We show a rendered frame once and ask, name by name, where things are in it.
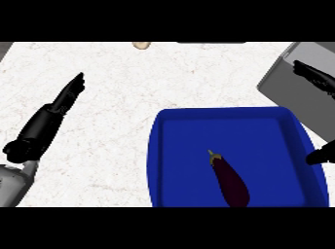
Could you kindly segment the dark purple eggplant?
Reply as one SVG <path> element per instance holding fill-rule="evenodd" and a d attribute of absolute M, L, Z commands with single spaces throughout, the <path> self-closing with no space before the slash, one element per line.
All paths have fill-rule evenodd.
<path fill-rule="evenodd" d="M 231 207 L 247 207 L 251 201 L 250 188 L 225 157 L 209 151 L 222 194 Z"/>

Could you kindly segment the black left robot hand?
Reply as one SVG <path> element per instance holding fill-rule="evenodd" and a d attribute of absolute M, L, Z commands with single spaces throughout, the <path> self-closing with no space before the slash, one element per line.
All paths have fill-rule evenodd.
<path fill-rule="evenodd" d="M 55 101 L 45 104 L 34 113 L 18 139 L 6 145 L 3 153 L 8 155 L 9 162 L 24 163 L 28 160 L 40 160 L 83 91 L 85 74 L 80 74 L 64 87 Z"/>

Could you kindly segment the blue plastic tray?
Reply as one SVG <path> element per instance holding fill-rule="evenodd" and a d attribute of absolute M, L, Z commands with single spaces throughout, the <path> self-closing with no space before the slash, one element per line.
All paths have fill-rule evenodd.
<path fill-rule="evenodd" d="M 251 194 L 251 207 L 327 207 L 319 164 L 307 164 L 313 144 L 284 107 L 166 109 L 148 145 L 148 186 L 158 207 L 225 207 L 210 153 L 223 156 Z"/>

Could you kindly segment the grey box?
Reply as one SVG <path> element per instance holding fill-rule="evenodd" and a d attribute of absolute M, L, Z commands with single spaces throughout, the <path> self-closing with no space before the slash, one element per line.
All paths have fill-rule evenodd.
<path fill-rule="evenodd" d="M 257 89 L 294 112 L 307 128 L 330 142 L 335 139 L 335 100 L 296 74 L 296 60 L 335 77 L 335 42 L 296 42 L 281 54 Z"/>

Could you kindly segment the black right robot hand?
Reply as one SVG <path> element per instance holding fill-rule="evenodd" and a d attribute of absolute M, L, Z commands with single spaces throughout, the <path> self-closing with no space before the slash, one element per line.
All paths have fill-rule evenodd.
<path fill-rule="evenodd" d="M 304 77 L 335 100 L 335 77 L 333 75 L 300 60 L 294 61 L 294 73 Z M 307 155 L 309 165 L 327 162 L 335 163 L 335 139 Z"/>

